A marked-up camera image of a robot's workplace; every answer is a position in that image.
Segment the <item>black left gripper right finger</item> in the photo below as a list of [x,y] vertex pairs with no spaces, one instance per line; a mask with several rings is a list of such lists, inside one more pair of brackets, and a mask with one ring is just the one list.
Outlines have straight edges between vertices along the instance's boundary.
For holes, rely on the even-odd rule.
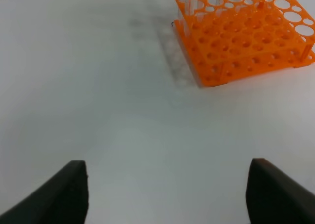
[[251,161],[246,207],[251,224],[315,222],[315,195],[263,158]]

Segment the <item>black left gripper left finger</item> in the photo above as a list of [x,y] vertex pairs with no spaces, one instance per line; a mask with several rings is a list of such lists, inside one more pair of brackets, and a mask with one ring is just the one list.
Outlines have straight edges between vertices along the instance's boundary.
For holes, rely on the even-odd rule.
[[1,214],[2,224],[83,224],[89,208],[83,160],[73,160],[17,205]]

